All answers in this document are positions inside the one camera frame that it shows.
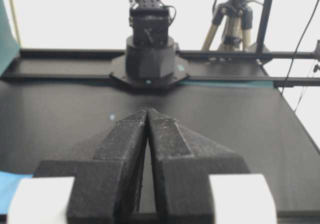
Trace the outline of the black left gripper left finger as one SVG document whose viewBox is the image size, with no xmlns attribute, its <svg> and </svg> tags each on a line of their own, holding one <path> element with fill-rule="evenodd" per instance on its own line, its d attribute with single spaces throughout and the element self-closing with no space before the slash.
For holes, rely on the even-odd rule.
<svg viewBox="0 0 320 224">
<path fill-rule="evenodd" d="M 7 212 L 9 224 L 113 224 L 139 209 L 148 111 L 41 160 L 23 178 Z"/>
</svg>

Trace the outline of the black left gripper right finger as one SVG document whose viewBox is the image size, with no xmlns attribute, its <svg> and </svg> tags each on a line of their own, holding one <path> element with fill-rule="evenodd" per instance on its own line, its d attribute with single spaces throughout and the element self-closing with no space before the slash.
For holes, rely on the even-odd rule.
<svg viewBox="0 0 320 224">
<path fill-rule="evenodd" d="M 244 157 L 155 109 L 148 110 L 157 212 L 169 224 L 275 224 L 263 174 Z"/>
</svg>

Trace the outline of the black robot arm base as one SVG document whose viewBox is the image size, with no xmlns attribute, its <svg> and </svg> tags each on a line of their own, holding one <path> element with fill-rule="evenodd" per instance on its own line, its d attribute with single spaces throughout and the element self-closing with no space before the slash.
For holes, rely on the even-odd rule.
<svg viewBox="0 0 320 224">
<path fill-rule="evenodd" d="M 177 55 L 169 36 L 175 17 L 162 0 L 128 0 L 129 26 L 124 54 L 111 61 L 111 78 L 140 89 L 166 89 L 189 77 L 188 61 Z"/>
</svg>

